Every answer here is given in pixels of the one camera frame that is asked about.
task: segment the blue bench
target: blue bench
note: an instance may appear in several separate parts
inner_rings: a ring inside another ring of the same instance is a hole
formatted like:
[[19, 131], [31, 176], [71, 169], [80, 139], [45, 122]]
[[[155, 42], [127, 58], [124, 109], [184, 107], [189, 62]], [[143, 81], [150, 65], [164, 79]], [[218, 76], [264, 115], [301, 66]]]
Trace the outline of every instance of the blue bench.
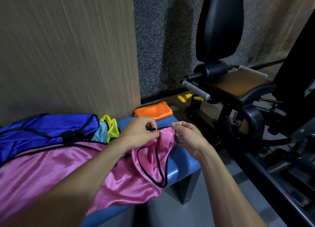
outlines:
[[[128, 117], [117, 121], [120, 130], [123, 130], [126, 125], [131, 121], [133, 117]], [[158, 127], [170, 126], [172, 122], [177, 122], [178, 120], [174, 116], [164, 118], [157, 121]], [[179, 197], [181, 197], [182, 203], [186, 203], [190, 200], [192, 191], [195, 188], [196, 181], [200, 174], [199, 162], [191, 157], [188, 152], [178, 146], [174, 146], [168, 157], [168, 186], [181, 181], [179, 186]], [[116, 206], [113, 205], [106, 209], [97, 211], [93, 214], [87, 216], [81, 227], [95, 227], [98, 226], [109, 219], [119, 215], [130, 208], [128, 206]]]

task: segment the machine backrest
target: machine backrest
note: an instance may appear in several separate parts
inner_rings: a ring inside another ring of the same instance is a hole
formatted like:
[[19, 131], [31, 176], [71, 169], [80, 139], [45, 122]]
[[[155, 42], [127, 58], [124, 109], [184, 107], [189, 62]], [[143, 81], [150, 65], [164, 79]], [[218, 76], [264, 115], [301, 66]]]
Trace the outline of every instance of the machine backrest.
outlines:
[[315, 79], [315, 11], [274, 78], [277, 90], [273, 96], [279, 101], [299, 102]]
[[243, 0], [204, 0], [196, 36], [197, 59], [209, 63], [234, 54], [243, 26]]

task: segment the pink garment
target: pink garment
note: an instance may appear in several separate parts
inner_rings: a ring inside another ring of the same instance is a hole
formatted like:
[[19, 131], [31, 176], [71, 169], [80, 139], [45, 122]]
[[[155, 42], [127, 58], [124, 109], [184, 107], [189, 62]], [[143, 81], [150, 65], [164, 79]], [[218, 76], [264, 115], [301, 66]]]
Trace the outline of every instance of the pink garment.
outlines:
[[[162, 193], [161, 187], [167, 184], [165, 165], [174, 145], [174, 135], [171, 127], [164, 128], [160, 130], [158, 138], [143, 146], [145, 148], [134, 148], [126, 153], [131, 153], [131, 157], [121, 157], [104, 181], [87, 215], [111, 205], [139, 204], [159, 196]], [[51, 150], [25, 156], [21, 155], [39, 149], [21, 153], [20, 157], [0, 168], [0, 226], [14, 213], [32, 204], [69, 173], [97, 155], [106, 145], [100, 142], [77, 142], [67, 147], [53, 145], [41, 149], [47, 148]], [[160, 175], [156, 150], [160, 171], [166, 180]], [[144, 170], [160, 183], [160, 187], [142, 170], [137, 153]]]

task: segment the orange pouch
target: orange pouch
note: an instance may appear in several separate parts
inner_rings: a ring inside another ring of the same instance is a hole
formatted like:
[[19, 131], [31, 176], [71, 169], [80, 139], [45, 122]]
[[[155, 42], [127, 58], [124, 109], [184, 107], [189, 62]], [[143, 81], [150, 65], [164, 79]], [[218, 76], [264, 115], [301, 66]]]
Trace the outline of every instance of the orange pouch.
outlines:
[[135, 117], [153, 117], [155, 121], [172, 116], [173, 112], [165, 101], [135, 109]]

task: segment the textured wall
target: textured wall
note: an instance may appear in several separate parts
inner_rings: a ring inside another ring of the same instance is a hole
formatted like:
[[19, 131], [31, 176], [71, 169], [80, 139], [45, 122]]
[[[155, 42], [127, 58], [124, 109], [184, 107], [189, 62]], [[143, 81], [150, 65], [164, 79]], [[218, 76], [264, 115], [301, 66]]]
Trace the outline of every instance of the textured wall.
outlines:
[[[180, 87], [199, 63], [195, 38], [203, 0], [134, 0], [141, 98]], [[315, 0], [244, 0], [245, 24], [227, 63], [253, 66], [285, 58]]]
[[140, 105], [132, 0], [0, 0], [0, 125]]

